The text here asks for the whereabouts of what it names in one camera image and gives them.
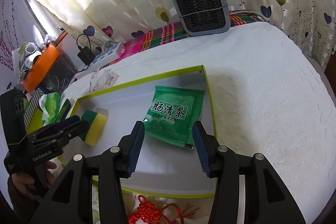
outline white blanket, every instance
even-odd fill
[[[292,40],[263,22],[165,44],[109,68],[120,75],[117,85],[200,64],[219,143],[243,155],[263,153],[311,223],[336,188],[336,109],[320,76]],[[90,76],[66,97],[88,93]],[[243,214],[241,206],[238,223]]]

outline colorful plaid fabric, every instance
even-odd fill
[[[234,27],[252,22],[258,22],[261,20],[257,16],[240,14],[240,15],[230,15],[230,21],[231,21],[231,27]],[[167,44],[172,41],[177,41],[186,37],[190,37],[190,35],[188,35],[185,32],[181,22],[168,24],[167,26],[164,26],[162,28],[149,31],[148,33],[142,36],[127,41],[125,43],[125,51],[123,52],[123,54],[115,61],[105,65],[103,68],[110,66],[114,63],[117,63],[123,60],[124,58],[129,57],[138,52],[143,52],[147,49]]]

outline pink heart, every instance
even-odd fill
[[[113,29],[111,26],[107,26],[106,28],[102,29],[105,34],[107,34],[109,37],[113,35]]]

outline space heater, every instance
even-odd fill
[[[230,15],[226,0],[173,0],[184,30],[191,36],[226,32]]]

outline yellow and green sponge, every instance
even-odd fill
[[[88,132],[79,135],[80,138],[85,143],[96,146],[100,135],[106,125],[107,117],[87,109],[82,115],[81,120],[87,121],[90,125],[90,129],[88,130]]]

